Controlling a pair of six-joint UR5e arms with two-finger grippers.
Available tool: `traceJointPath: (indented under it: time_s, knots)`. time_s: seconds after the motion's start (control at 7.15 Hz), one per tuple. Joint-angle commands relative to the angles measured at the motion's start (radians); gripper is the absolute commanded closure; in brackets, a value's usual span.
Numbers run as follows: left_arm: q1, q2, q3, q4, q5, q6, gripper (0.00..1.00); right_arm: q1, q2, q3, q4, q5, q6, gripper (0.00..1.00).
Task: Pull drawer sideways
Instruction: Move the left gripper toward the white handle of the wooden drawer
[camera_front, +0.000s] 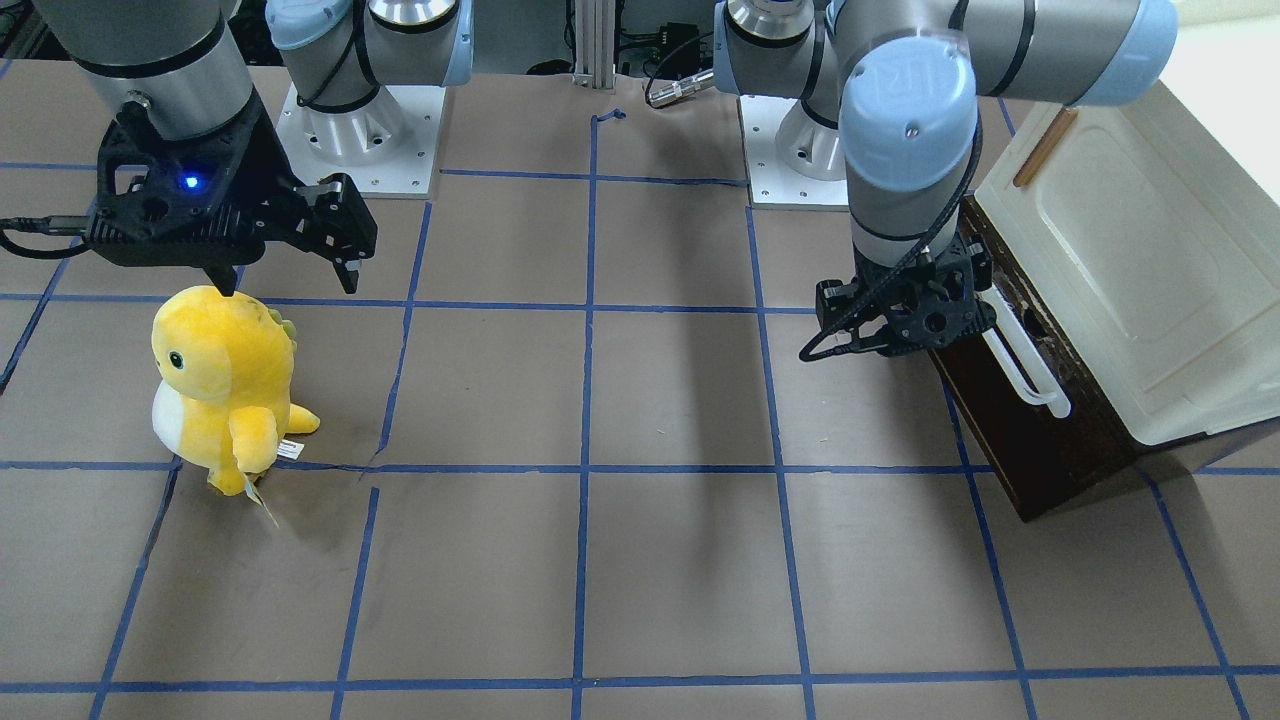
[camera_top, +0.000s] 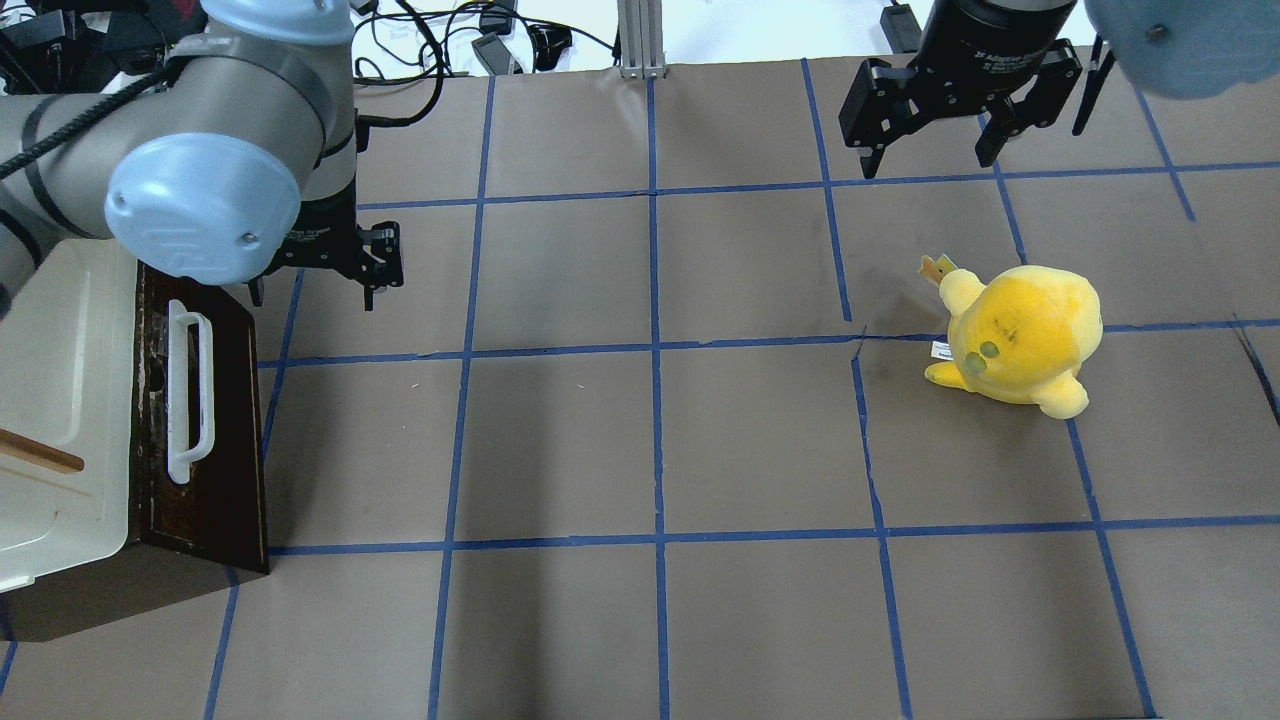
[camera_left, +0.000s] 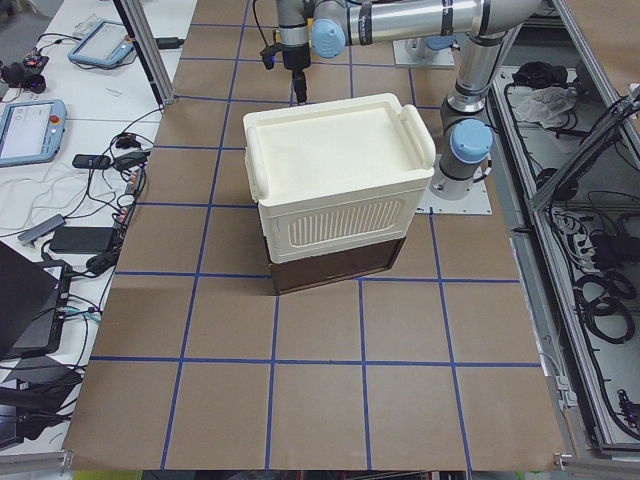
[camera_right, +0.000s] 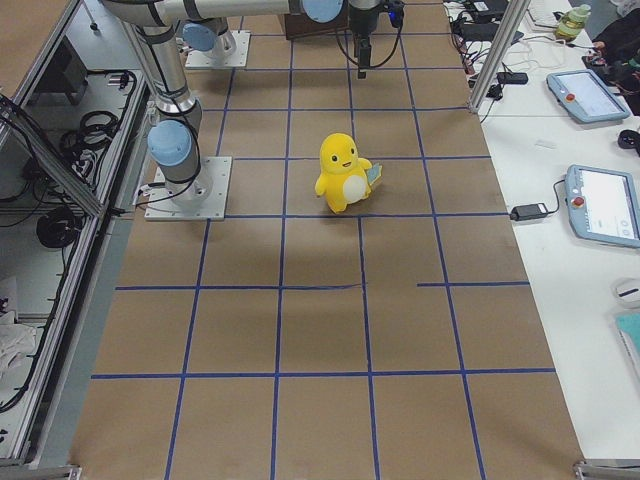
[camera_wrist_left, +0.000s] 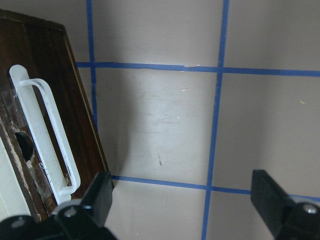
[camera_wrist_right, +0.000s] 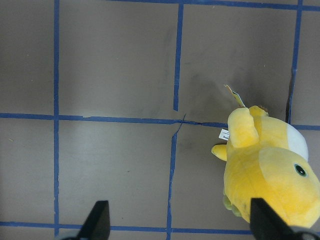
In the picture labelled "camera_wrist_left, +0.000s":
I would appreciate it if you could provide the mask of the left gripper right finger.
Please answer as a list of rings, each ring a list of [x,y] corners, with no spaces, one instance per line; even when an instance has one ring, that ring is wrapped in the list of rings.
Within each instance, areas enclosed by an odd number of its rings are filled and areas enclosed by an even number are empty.
[[[320,238],[320,206],[289,196],[265,170],[252,171],[250,200],[275,240]]]

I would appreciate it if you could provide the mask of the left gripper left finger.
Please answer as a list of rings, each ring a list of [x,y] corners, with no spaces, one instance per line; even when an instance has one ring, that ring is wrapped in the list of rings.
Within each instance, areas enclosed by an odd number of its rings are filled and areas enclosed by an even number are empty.
[[[108,171],[94,177],[84,196],[58,205],[53,211],[60,240],[113,240],[105,227],[112,205],[113,184]]]

